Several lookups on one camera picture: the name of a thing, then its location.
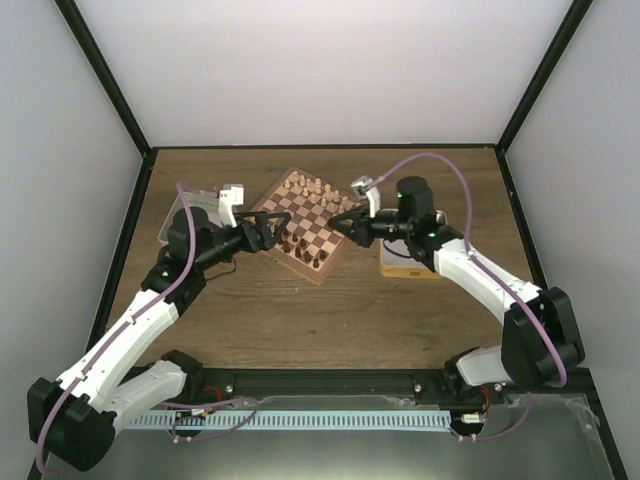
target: robotic arm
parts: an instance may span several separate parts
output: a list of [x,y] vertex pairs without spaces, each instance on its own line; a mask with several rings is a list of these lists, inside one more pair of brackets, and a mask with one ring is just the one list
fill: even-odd
[[494,382],[531,389],[557,380],[556,361],[525,311],[515,303],[513,293],[535,314],[564,368],[584,359],[573,309],[562,290],[544,290],[521,280],[466,244],[463,235],[447,225],[446,216],[435,209],[433,193],[424,178],[398,181],[395,209],[380,209],[380,194],[372,184],[368,177],[356,180],[351,186],[366,204],[333,217],[329,225],[363,247],[371,246],[375,239],[403,240],[413,259],[458,284],[503,326],[502,345],[462,352],[447,362],[445,380],[450,391],[459,394]]
[[[139,415],[167,399],[190,401],[200,391],[202,365],[178,351],[169,352],[144,373],[120,384],[151,342],[173,325],[204,289],[207,269],[230,262],[241,251],[269,250],[291,219],[286,212],[234,214],[232,207],[243,201],[241,185],[225,185],[219,199],[222,227],[211,223],[203,209],[190,208],[196,233],[195,259],[178,288],[142,315],[134,316],[185,269],[189,228],[184,209],[174,215],[168,245],[161,249],[156,265],[127,311],[55,382],[40,378],[29,389],[29,432],[34,442],[40,437],[54,404],[69,392],[55,414],[45,447],[78,470],[86,471],[98,463],[115,436]],[[270,226],[274,221],[279,221],[275,228]],[[91,361],[95,363],[87,371]]]

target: cable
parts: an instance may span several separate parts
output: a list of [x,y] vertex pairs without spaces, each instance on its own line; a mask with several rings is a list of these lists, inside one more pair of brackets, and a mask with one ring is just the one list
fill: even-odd
[[[175,402],[162,402],[160,405],[163,405],[165,407],[170,407],[170,408],[181,408],[181,409],[192,410],[194,408],[206,408],[206,409],[218,408],[218,407],[223,407],[223,406],[226,406],[226,405],[235,405],[237,403],[246,403],[246,402],[254,402],[256,404],[256,409],[253,412],[251,412],[251,414],[247,418],[245,418],[242,421],[238,422],[237,424],[235,424],[230,429],[225,430],[224,432],[215,433],[213,435],[188,437],[188,439],[187,439],[188,442],[206,442],[208,440],[213,440],[214,438],[224,437],[225,435],[233,433],[233,432],[237,431],[238,429],[240,429],[241,427],[243,427],[244,425],[246,425],[247,423],[249,423],[251,421],[251,419],[253,417],[255,417],[256,414],[258,413],[258,401],[255,398],[251,398],[251,397],[239,397],[239,398],[234,398],[232,400],[223,400],[221,402],[202,403],[200,405],[189,405],[189,404],[186,404],[186,403],[175,403]],[[180,425],[180,423],[182,423],[182,422],[184,422],[184,421],[186,421],[188,419],[192,419],[192,418],[200,418],[200,417],[195,416],[195,415],[190,415],[188,417],[182,417],[182,418],[176,420],[176,422],[172,425],[171,434],[173,436],[174,443],[178,443],[180,441],[180,435],[177,434],[176,427],[178,425]]]
[[[189,442],[189,443],[207,442],[209,440],[213,440],[214,438],[224,437],[225,435],[229,435],[230,433],[234,433],[234,432],[238,431],[240,428],[244,427],[247,423],[249,423],[251,420],[253,420],[253,417],[255,417],[257,413],[258,413],[258,410],[254,410],[253,412],[251,412],[249,414],[249,416],[247,418],[245,418],[242,421],[236,423],[233,427],[229,428],[228,430],[224,430],[223,432],[214,433],[212,435],[206,435],[206,436],[198,435],[197,437],[187,437],[185,441]],[[183,422],[185,422],[187,420],[191,420],[191,419],[202,420],[198,416],[190,415],[188,417],[179,418],[178,420],[175,421],[175,423],[171,427],[171,434],[173,435],[173,442],[174,443],[180,442],[180,438],[182,438],[176,432],[176,427],[178,427],[178,425],[180,425],[181,423],[183,423]]]
[[404,255],[403,253],[399,253],[396,252],[395,250],[393,250],[391,247],[389,247],[389,245],[387,245],[387,241],[383,240],[382,241],[382,248],[384,248],[387,252],[389,252],[391,255],[395,255],[396,257],[400,257],[400,258],[408,258],[411,259],[413,258],[411,255]]
[[231,261],[233,262],[233,268],[231,270],[212,275],[209,278],[205,278],[204,281],[208,283],[215,280],[216,278],[220,278],[220,277],[224,277],[225,275],[231,275],[232,273],[236,273],[236,270],[238,269],[238,263],[236,262],[236,257],[231,257]]
[[[520,428],[522,426],[524,421],[529,416],[529,412],[531,411],[531,405],[532,404],[533,404],[533,397],[531,396],[531,392],[529,392],[529,393],[527,393],[527,406],[525,407],[524,412],[522,412],[522,415],[520,416],[520,418],[518,419],[518,421],[516,423],[514,423],[509,428],[506,428],[505,430],[502,430],[501,432],[498,432],[498,433],[493,433],[491,435],[485,435],[483,437],[475,437],[475,438],[471,437],[472,438],[471,441],[473,441],[473,442],[486,442],[488,440],[497,440],[499,438],[506,437],[510,433],[515,432],[518,428]],[[451,431],[451,433],[453,435],[458,437],[458,439],[462,438],[464,440],[466,438],[463,435],[460,435],[458,432],[456,432],[453,428],[451,428],[450,431]]]
[[[167,295],[173,292],[176,288],[180,286],[180,284],[184,281],[184,279],[189,274],[191,267],[193,266],[193,261],[196,253],[196,229],[195,223],[193,221],[193,213],[191,212],[191,208],[189,208],[189,201],[185,195],[185,191],[190,191],[191,189],[182,183],[178,183],[176,185],[178,190],[178,196],[180,197],[180,201],[182,202],[182,206],[185,210],[187,216],[187,224],[189,226],[189,255],[187,258],[187,263],[185,264],[184,270],[182,273],[176,278],[176,280],[167,287],[167,289],[162,292],[160,295],[155,297],[153,300],[148,302],[146,305],[141,307],[137,312],[131,315],[133,320],[141,317],[143,314],[149,311],[154,305],[157,305],[161,301],[163,301]],[[91,359],[87,362],[87,364],[82,368],[78,378],[74,379],[69,386],[62,392],[62,395],[58,398],[56,403],[53,405],[53,408],[49,411],[47,418],[42,424],[42,429],[40,430],[40,435],[38,436],[38,441],[36,442],[36,466],[42,475],[60,475],[67,471],[66,468],[61,468],[59,470],[49,470],[44,464],[44,443],[49,434],[49,430],[51,429],[51,425],[53,421],[62,408],[64,402],[69,398],[71,392],[78,386],[81,380],[83,380],[87,373],[91,370],[91,368],[96,364],[96,362],[102,357],[102,355],[109,349],[109,347],[116,341],[116,339],[124,332],[130,325],[129,322],[123,323],[120,327],[116,329],[100,346],[98,351],[95,353]]]
[[480,387],[480,391],[484,394],[484,398],[487,402],[487,405],[484,407],[484,419],[485,421],[489,419],[489,407],[491,406],[491,397],[489,396],[489,389],[485,386]]
[[529,305],[527,305],[525,301],[522,300],[522,298],[520,298],[520,296],[511,287],[509,287],[509,285],[507,285],[500,277],[494,274],[489,268],[487,268],[484,265],[484,263],[478,260],[474,255],[473,248],[471,247],[471,220],[473,218],[473,203],[471,202],[471,190],[469,189],[469,185],[467,184],[467,181],[464,178],[464,175],[462,174],[460,169],[458,169],[458,167],[456,167],[456,165],[451,160],[449,160],[447,157],[443,155],[439,155],[437,153],[431,153],[431,152],[417,153],[415,155],[407,157],[404,160],[398,162],[395,166],[390,168],[383,175],[375,179],[373,183],[369,186],[369,188],[375,187],[380,182],[382,182],[387,177],[389,177],[389,175],[391,175],[392,173],[394,173],[396,170],[403,167],[407,163],[413,162],[414,160],[418,160],[420,158],[426,158],[426,157],[436,158],[446,163],[453,170],[453,172],[456,174],[456,176],[460,180],[460,183],[462,184],[462,188],[464,190],[465,200],[467,203],[467,220],[465,222],[465,227],[464,227],[464,248],[467,251],[467,257],[480,270],[482,270],[487,276],[489,276],[489,278],[491,278],[494,282],[496,282],[500,286],[500,288],[502,288],[505,292],[507,292],[507,294],[511,298],[513,298],[513,300],[515,300],[518,306],[522,308],[524,313],[529,318],[529,321],[531,321],[534,328],[538,332],[538,335],[540,335],[540,338],[542,339],[543,343],[547,347],[547,350],[549,351],[549,354],[551,355],[551,358],[553,358],[556,368],[558,369],[558,374],[560,375],[560,379],[558,380],[558,382],[550,383],[549,385],[557,388],[564,387],[567,384],[567,370],[564,364],[562,363],[562,359],[560,358],[560,354],[558,353],[558,350],[556,349],[555,345],[551,341],[551,338],[549,338],[549,335],[545,331],[540,321],[536,318],[535,314],[533,313]]

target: black frame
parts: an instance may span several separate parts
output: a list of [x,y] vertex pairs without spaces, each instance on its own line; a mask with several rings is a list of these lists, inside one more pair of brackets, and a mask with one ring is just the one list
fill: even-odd
[[[116,251],[107,277],[106,285],[100,299],[96,318],[91,330],[87,350],[90,349],[104,334],[106,324],[111,312],[115,293],[122,275],[122,270],[127,257],[129,246],[136,227],[138,216],[142,208],[142,201],[147,190],[153,166],[158,151],[161,148],[176,147],[151,147],[144,137],[133,112],[120,90],[118,83],[111,73],[109,66],[96,44],[89,27],[82,18],[82,14],[73,0],[55,0],[60,12],[67,21],[80,47],[85,53],[91,67],[109,96],[122,123],[134,141],[142,156],[142,165],[138,174],[135,189],[122,232],[118,239]],[[515,189],[513,179],[509,171],[506,152],[511,146],[518,131],[524,124],[527,115],[533,108],[544,85],[553,73],[555,66],[562,57],[573,34],[578,29],[580,22],[586,15],[593,0],[574,0],[567,11],[564,20],[558,28],[547,52],[540,62],[533,78],[524,92],[516,110],[514,111],[507,127],[497,144],[411,144],[411,145],[279,145],[279,146],[214,146],[214,147],[179,147],[179,148],[217,148],[217,149],[251,149],[251,148],[466,148],[485,147],[492,148],[498,159],[498,166],[502,174],[505,187],[509,193],[511,208],[513,210],[518,231],[523,242],[525,254],[531,269],[534,282],[547,287],[544,272],[531,233],[527,226],[524,212]],[[139,372],[134,368],[131,374]],[[234,394],[255,396],[258,398],[269,395],[345,395],[358,393],[379,393],[385,395],[414,396],[421,404],[439,405],[446,409],[464,408],[465,404],[475,404],[475,399],[466,402],[456,401],[447,397],[439,389],[423,389],[415,392],[415,385],[431,385],[440,378],[440,370],[295,370],[295,369],[205,369],[205,377],[218,385],[232,385]],[[518,389],[508,387],[506,392],[518,392]],[[534,393],[553,393],[551,388],[536,389]],[[585,395],[590,408],[600,418],[599,433],[606,450],[609,463],[616,479],[626,479],[627,475],[618,454],[615,441],[611,435],[606,416],[602,410],[597,390],[588,369],[578,368],[571,372],[569,384],[563,393]],[[29,478],[41,478],[35,468],[31,469]]]

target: small box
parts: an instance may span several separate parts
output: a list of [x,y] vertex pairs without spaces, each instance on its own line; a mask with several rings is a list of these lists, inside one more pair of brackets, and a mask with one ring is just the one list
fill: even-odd
[[379,242],[380,274],[384,277],[395,278],[441,278],[422,263],[410,258],[409,250],[403,240],[395,242]]
[[[185,196],[189,201],[189,205],[192,207],[200,207],[209,217],[209,221],[218,226],[222,226],[222,220],[220,219],[220,215],[218,214],[218,195],[216,192],[185,192]],[[182,208],[182,202],[180,201],[180,196],[176,197],[176,200],[173,202],[173,206],[171,210],[169,210],[169,215],[167,215],[162,228],[160,229],[160,233],[158,234],[158,241],[160,245],[165,246],[168,243],[167,240],[167,232],[169,227],[171,226],[171,222],[173,221],[173,216],[176,214],[178,210]]]

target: red wire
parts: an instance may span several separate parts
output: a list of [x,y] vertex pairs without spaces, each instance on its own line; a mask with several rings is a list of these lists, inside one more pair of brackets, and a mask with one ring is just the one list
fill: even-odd
[[485,420],[489,418],[489,407],[491,406],[491,397],[489,396],[489,389],[487,387],[480,387],[482,393],[484,393],[484,398],[487,401],[487,406],[484,408]]
[[[218,399],[217,401],[221,401],[222,400],[222,392],[220,391],[220,389],[218,387],[214,387],[213,385],[205,385],[204,387],[202,387],[202,391],[203,392],[215,392],[216,394],[216,398]],[[214,408],[211,413],[217,411],[217,408]]]

